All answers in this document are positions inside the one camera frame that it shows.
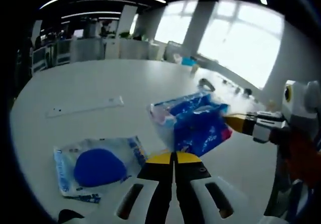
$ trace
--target white table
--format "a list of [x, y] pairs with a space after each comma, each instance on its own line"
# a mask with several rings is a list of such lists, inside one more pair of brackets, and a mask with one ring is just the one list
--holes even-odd
[[[36, 198], [53, 217], [62, 209], [87, 215], [96, 204], [64, 199], [57, 186], [53, 147], [85, 138], [138, 135], [149, 153], [164, 147], [146, 113], [150, 103], [197, 90], [197, 82], [216, 75], [166, 62], [102, 60], [63, 65], [36, 74], [17, 98], [12, 112], [13, 142], [19, 164]], [[125, 106], [46, 118], [50, 108], [121, 95]], [[202, 157], [211, 174], [224, 177], [242, 190], [261, 213], [268, 203], [276, 147], [258, 144], [249, 136], [232, 137]]]

